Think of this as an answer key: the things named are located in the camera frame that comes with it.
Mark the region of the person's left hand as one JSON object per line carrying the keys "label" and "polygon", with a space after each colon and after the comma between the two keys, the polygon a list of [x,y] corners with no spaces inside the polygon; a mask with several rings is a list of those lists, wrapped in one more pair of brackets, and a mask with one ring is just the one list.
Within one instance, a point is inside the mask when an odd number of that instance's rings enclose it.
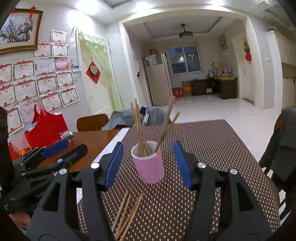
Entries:
{"label": "person's left hand", "polygon": [[18,228],[21,228],[24,230],[27,229],[27,226],[31,221],[31,217],[24,212],[11,213],[9,214],[9,216]]}

